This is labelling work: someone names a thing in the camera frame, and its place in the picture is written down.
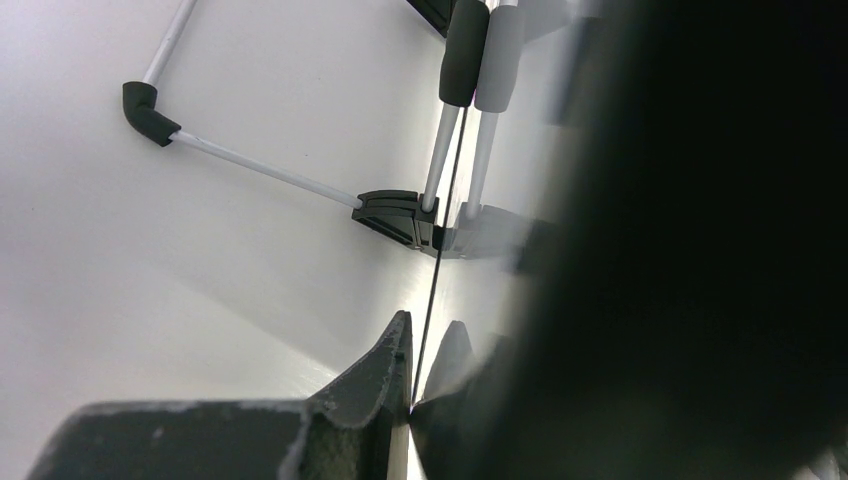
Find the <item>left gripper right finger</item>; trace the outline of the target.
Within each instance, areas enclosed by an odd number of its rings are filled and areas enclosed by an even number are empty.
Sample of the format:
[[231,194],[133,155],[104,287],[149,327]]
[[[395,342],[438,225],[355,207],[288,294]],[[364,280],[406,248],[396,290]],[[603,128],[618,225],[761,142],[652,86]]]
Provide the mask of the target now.
[[507,414],[509,433],[491,412],[505,361],[501,338],[478,363],[465,331],[445,333],[420,402],[412,438],[429,479],[706,479],[708,462],[685,463],[681,435],[638,400],[595,403],[583,413],[557,403]]

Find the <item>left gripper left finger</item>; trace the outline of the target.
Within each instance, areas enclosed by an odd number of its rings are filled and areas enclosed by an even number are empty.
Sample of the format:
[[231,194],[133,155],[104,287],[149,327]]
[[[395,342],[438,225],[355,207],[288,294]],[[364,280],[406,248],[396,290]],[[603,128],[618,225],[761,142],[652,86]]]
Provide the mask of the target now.
[[403,479],[412,319],[303,399],[103,402],[74,411],[33,479]]

